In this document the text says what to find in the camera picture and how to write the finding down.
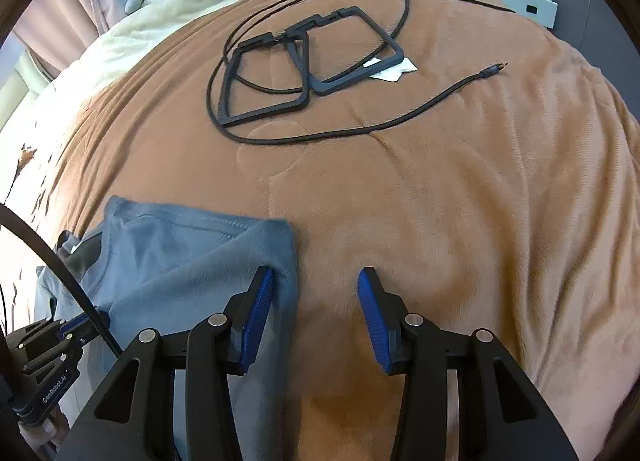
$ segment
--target brown fleece blanket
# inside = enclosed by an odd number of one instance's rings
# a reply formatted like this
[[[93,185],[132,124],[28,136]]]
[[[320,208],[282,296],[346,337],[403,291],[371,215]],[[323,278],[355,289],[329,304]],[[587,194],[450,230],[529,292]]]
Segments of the brown fleece blanket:
[[[197,19],[99,94],[79,114],[36,224],[46,218],[52,240],[63,228],[82,233],[113,194],[289,221],[300,300],[287,459],[388,459],[402,379],[383,375],[370,347],[355,293],[369,265],[443,329],[492,329],[580,458],[592,459],[640,364],[640,140],[618,93],[521,16],[411,0],[398,42],[417,72],[365,80],[236,131],[276,137],[382,122],[495,62],[507,68],[389,130],[240,146],[207,118],[206,83],[233,27],[274,1]],[[403,0],[305,1],[246,38],[352,4],[390,32]],[[330,76],[375,46],[359,22],[311,32],[313,72]],[[241,70],[266,86],[298,82],[280,49],[250,55]],[[234,87],[237,113],[278,101]],[[453,435],[453,411],[451,422]]]

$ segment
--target white tissue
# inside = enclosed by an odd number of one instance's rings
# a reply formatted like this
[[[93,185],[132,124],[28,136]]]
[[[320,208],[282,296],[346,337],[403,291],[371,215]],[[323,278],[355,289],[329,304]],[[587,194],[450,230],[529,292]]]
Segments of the white tissue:
[[[369,67],[372,64],[380,62],[379,58],[372,58],[368,62],[362,65],[362,67]],[[381,71],[380,73],[376,73],[375,75],[371,75],[371,78],[379,78],[380,80],[386,80],[387,82],[398,82],[400,80],[400,76],[402,73],[408,73],[410,71],[417,71],[418,68],[414,66],[414,64],[405,57],[404,60],[400,64],[396,64],[390,68]]]

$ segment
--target pink curtain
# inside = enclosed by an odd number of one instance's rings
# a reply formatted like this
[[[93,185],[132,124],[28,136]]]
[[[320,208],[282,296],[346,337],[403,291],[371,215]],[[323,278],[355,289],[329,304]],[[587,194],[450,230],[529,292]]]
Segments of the pink curtain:
[[[14,32],[57,76],[123,18],[117,0],[33,0]]]

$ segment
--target blue textured fingertip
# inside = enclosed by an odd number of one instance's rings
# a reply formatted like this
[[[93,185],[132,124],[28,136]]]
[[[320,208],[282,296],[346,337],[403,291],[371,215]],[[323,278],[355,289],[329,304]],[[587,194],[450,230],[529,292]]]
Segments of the blue textured fingertip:
[[[255,298],[254,306],[247,319],[247,324],[242,333],[242,354],[238,365],[242,372],[247,372],[249,366],[255,362],[260,346],[260,339],[267,322],[267,315],[271,307],[274,292],[273,270],[269,268],[262,278],[262,283]]]
[[[373,294],[369,278],[363,269],[358,276],[358,297],[369,330],[369,338],[378,364],[382,365],[386,374],[391,372],[391,352],[389,333],[382,312]]]

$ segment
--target folded gray-blue garment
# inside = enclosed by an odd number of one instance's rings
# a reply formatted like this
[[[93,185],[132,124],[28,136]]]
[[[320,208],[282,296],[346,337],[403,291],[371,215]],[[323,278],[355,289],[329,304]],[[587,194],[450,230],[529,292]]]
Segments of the folded gray-blue garment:
[[[282,405],[289,338],[298,297],[291,229],[281,220],[215,214],[112,197],[104,220],[82,241],[66,234],[59,256],[91,301],[106,311],[124,349],[146,327],[191,329],[246,291],[260,265],[275,271],[275,292],[255,364],[229,377],[244,459],[282,459]],[[36,319],[71,319],[80,308],[48,268],[38,278]],[[115,358],[101,339],[86,346],[81,378],[61,401],[73,420]],[[176,373],[175,442],[187,459],[184,372]]]

